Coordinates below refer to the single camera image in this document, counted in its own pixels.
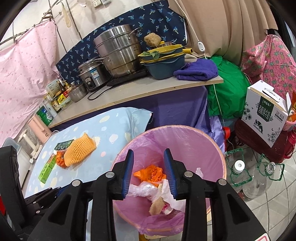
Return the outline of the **orange foam fruit net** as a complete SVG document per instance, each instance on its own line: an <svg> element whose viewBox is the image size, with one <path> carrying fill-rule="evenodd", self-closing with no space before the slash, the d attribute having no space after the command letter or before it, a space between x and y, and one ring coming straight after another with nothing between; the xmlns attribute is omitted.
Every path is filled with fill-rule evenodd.
<svg viewBox="0 0 296 241"><path fill-rule="evenodd" d="M83 161L96 149L96 143L88 134L84 133L82 137L75 139L67 148L64 154L66 167Z"/></svg>

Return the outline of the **tan loofah scrub pad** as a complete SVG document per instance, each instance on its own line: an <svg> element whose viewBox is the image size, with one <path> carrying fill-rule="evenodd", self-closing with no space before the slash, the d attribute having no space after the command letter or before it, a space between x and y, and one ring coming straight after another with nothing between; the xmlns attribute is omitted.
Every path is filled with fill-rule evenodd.
<svg viewBox="0 0 296 241"><path fill-rule="evenodd" d="M163 207L165 206L165 201L162 197L155 200L149 209L150 215L159 215L162 212Z"/></svg>

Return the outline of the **orange plastic bag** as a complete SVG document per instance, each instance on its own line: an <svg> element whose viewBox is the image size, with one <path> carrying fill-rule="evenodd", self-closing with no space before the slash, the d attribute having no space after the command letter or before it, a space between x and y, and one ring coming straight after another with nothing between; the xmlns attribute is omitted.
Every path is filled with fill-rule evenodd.
<svg viewBox="0 0 296 241"><path fill-rule="evenodd" d="M133 173L141 182L149 182L158 187L162 180L166 179L166 174L163 173L161 167L150 165L145 169L141 169Z"/></svg>

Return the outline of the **red plastic bag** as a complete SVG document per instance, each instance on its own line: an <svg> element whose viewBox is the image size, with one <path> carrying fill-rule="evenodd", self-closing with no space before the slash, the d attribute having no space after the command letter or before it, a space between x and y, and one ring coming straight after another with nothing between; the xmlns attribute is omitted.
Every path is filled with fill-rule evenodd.
<svg viewBox="0 0 296 241"><path fill-rule="evenodd" d="M57 151L57 154L56 154L56 164L62 168L67 167L65 165L65 160L64 160L65 152L66 152L65 150L60 150L60 151Z"/></svg>

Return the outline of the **pink floral paper cup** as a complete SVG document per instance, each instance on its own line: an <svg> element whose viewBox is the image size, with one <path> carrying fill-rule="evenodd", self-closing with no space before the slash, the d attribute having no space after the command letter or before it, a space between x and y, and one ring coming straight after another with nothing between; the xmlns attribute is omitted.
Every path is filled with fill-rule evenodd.
<svg viewBox="0 0 296 241"><path fill-rule="evenodd" d="M165 215L170 214L174 209L170 206L170 204L166 203L162 208L162 213Z"/></svg>

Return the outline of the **clear plastic jug white cap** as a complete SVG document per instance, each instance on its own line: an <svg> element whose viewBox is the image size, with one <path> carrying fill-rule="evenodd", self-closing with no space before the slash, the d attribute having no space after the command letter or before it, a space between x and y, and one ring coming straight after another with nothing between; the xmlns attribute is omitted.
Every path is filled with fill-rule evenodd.
<svg viewBox="0 0 296 241"><path fill-rule="evenodd" d="M237 160L230 164L227 173L227 182L237 193L245 184L251 181L252 177L248 170L245 169L245 163L242 160Z"/></svg>

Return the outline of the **pink electric kettle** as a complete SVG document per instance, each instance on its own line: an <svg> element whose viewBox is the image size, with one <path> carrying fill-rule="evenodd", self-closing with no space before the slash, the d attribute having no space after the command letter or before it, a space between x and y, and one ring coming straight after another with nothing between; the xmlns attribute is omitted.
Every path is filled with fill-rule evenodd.
<svg viewBox="0 0 296 241"><path fill-rule="evenodd" d="M32 116L32 118L28 121L28 126L42 144L45 144L52 135L51 130L43 123L37 114Z"/></svg>

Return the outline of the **red thermos flask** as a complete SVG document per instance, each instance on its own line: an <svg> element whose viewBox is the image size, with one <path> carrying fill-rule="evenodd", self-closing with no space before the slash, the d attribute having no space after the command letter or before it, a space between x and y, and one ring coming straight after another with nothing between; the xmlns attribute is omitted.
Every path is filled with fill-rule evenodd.
<svg viewBox="0 0 296 241"><path fill-rule="evenodd" d="M288 136L287 136L287 142L286 142L286 146L285 146L285 154L283 157L285 159L291 158L294 148L295 148L295 132L291 131L288 133Z"/></svg>

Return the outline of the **pink dotted curtain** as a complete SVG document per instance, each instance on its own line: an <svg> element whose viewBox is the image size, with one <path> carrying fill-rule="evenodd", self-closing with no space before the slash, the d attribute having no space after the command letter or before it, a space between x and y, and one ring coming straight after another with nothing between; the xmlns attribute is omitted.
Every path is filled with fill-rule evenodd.
<svg viewBox="0 0 296 241"><path fill-rule="evenodd" d="M1 143L18 135L59 76L56 48L56 25L46 21L1 51Z"/></svg>

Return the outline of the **black induction cooktop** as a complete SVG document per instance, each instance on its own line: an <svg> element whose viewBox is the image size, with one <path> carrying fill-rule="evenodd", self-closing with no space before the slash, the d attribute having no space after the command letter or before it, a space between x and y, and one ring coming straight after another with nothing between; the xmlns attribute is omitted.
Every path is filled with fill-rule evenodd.
<svg viewBox="0 0 296 241"><path fill-rule="evenodd" d="M112 78L112 80L107 82L106 86L108 86L108 87L118 86L118 85L122 85L124 83L138 80L140 78L144 78L147 76L149 76L149 72L146 69L142 69L140 71L131 73L131 74L123 76L123 77Z"/></svg>

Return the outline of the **pink pineapple print cloth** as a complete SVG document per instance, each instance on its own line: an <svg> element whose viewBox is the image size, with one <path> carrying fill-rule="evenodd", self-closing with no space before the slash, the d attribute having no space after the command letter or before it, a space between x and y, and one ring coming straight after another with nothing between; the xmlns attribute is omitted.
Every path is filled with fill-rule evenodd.
<svg viewBox="0 0 296 241"><path fill-rule="evenodd" d="M268 35L260 44L244 51L240 67L251 84L262 80L282 98L295 92L295 61L276 35Z"/></svg>

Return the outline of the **dark teal plastic basin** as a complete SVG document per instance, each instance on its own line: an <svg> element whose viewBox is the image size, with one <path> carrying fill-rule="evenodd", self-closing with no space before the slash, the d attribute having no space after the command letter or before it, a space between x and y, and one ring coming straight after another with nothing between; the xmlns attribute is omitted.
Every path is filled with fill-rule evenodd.
<svg viewBox="0 0 296 241"><path fill-rule="evenodd" d="M172 77L175 71L185 66L185 55L155 63L147 63L144 66L153 78L157 80L166 79Z"/></svg>

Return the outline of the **large steel steamer pot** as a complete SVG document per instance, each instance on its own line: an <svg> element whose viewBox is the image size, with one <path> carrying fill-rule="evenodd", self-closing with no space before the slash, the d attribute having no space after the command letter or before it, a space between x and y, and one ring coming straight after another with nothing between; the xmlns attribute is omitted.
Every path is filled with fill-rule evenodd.
<svg viewBox="0 0 296 241"><path fill-rule="evenodd" d="M100 58L114 78L123 77L140 70L138 55L142 48L137 37L141 27L125 24L105 30L93 42Z"/></svg>

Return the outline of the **beige curtain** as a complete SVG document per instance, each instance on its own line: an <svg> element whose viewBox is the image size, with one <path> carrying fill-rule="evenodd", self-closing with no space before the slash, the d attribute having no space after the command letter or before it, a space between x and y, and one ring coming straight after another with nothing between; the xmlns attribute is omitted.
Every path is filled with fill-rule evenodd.
<svg viewBox="0 0 296 241"><path fill-rule="evenodd" d="M185 43L198 57L219 55L236 65L243 51L261 43L268 30L278 29L267 1L183 0L169 1L169 7L185 18Z"/></svg>

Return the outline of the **brown loofah sponge on basin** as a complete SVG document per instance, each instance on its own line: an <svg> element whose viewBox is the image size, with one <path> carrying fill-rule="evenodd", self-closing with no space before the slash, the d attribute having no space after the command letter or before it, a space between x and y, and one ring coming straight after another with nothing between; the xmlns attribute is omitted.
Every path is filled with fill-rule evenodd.
<svg viewBox="0 0 296 241"><path fill-rule="evenodd" d="M155 33L149 33L144 37L144 41L149 47L157 47L162 39L159 35Z"/></svg>

